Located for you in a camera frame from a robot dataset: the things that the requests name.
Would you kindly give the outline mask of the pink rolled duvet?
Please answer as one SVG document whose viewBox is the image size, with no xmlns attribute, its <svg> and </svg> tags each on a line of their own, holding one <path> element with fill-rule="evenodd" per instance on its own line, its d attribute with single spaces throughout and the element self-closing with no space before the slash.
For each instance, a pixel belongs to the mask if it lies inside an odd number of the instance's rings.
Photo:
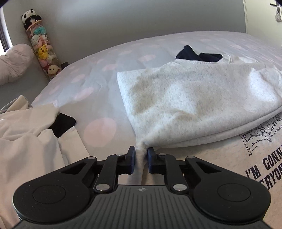
<svg viewBox="0 0 282 229">
<path fill-rule="evenodd" d="M 1 86 L 22 77 L 32 64 L 34 57 L 33 49 L 25 43 L 15 45 L 1 55 Z"/>
</svg>

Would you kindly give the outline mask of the dark navy garment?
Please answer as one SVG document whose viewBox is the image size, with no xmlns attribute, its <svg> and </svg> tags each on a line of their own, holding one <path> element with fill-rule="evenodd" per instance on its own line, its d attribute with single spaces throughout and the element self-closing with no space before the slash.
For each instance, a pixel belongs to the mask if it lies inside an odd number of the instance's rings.
<svg viewBox="0 0 282 229">
<path fill-rule="evenodd" d="M 221 54 L 216 53 L 200 53 L 196 54 L 189 45 L 185 45 L 183 49 L 177 54 L 176 59 L 189 61 L 203 61 L 203 62 L 218 62 L 223 58 Z"/>
</svg>

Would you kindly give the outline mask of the black wall socket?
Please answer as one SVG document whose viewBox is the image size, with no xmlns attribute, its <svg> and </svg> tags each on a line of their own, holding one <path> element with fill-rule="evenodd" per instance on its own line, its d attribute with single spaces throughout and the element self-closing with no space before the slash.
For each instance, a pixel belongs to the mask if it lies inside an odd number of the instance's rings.
<svg viewBox="0 0 282 229">
<path fill-rule="evenodd" d="M 67 66 L 69 66 L 69 63 L 66 61 L 64 63 L 61 64 L 61 69 L 66 68 Z"/>
</svg>

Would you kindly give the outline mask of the window with dark frame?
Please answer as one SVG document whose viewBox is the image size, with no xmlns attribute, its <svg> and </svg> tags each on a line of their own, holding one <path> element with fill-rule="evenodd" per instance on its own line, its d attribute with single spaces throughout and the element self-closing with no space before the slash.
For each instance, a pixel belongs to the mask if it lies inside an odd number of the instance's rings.
<svg viewBox="0 0 282 229">
<path fill-rule="evenodd" d="M 4 55 L 4 53 L 6 53 L 6 51 L 11 48 L 13 44 L 11 42 L 11 38 L 7 29 L 3 7 L 1 7 L 0 13 L 0 39 L 0 52 L 1 55 Z"/>
</svg>

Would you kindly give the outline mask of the plush toy storage tube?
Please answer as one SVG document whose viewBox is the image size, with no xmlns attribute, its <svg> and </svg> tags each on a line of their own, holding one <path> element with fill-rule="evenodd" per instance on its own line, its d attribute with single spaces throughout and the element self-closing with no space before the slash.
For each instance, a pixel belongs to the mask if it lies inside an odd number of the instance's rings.
<svg viewBox="0 0 282 229">
<path fill-rule="evenodd" d="M 26 34 L 30 40 L 36 58 L 49 81 L 62 70 L 61 63 L 51 45 L 42 20 L 31 19 L 27 24 Z"/>
</svg>

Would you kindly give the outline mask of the light grey printed sweatshirt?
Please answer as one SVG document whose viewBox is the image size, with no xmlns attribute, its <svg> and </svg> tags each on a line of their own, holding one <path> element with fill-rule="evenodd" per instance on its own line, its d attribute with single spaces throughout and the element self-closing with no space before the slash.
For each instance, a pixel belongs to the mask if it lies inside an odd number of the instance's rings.
<svg viewBox="0 0 282 229">
<path fill-rule="evenodd" d="M 177 59 L 119 72 L 117 82 L 136 135 L 129 184 L 161 182 L 148 173 L 149 147 L 193 155 L 268 188 L 264 219 L 281 228 L 281 68 L 229 55 L 216 63 Z"/>
</svg>

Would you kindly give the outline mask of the white room door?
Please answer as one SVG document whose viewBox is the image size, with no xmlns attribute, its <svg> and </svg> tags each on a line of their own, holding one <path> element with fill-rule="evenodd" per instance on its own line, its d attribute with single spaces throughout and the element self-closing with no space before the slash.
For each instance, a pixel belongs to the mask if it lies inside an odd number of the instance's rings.
<svg viewBox="0 0 282 229">
<path fill-rule="evenodd" d="M 281 6 L 276 1 L 243 1 L 246 33 L 281 49 L 281 22 L 275 17 Z"/>
</svg>

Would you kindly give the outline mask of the panda plush toy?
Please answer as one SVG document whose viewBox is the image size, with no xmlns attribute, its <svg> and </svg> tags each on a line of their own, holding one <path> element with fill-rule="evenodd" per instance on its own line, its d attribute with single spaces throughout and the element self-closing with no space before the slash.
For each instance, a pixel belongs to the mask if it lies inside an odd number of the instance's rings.
<svg viewBox="0 0 282 229">
<path fill-rule="evenodd" d="M 35 10 L 30 9 L 26 11 L 22 15 L 22 23 L 24 24 L 24 28 L 27 30 L 33 23 L 38 20 L 41 20 L 41 16 L 37 15 Z"/>
</svg>

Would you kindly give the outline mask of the cream white garment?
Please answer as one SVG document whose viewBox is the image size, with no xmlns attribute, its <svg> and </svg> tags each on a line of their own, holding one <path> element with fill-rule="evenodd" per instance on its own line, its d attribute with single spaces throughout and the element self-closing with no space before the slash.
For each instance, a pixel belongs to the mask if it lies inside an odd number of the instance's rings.
<svg viewBox="0 0 282 229">
<path fill-rule="evenodd" d="M 19 222 L 13 194 L 23 183 L 89 156 L 74 124 L 56 137 L 53 104 L 32 107 L 19 96 L 1 109 L 1 228 Z"/>
</svg>

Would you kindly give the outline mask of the pink polka dot bedsheet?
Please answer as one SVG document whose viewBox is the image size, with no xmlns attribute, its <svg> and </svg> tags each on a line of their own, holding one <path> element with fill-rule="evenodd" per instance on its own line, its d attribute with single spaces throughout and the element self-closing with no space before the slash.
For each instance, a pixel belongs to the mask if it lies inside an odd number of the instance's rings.
<svg viewBox="0 0 282 229">
<path fill-rule="evenodd" d="M 116 79 L 117 72 L 160 67 L 189 45 L 196 53 L 221 53 L 274 63 L 281 49 L 239 32 L 185 32 L 127 42 L 92 54 L 64 68 L 34 99 L 74 117 L 85 148 L 99 160 L 125 153 L 135 144 Z"/>
</svg>

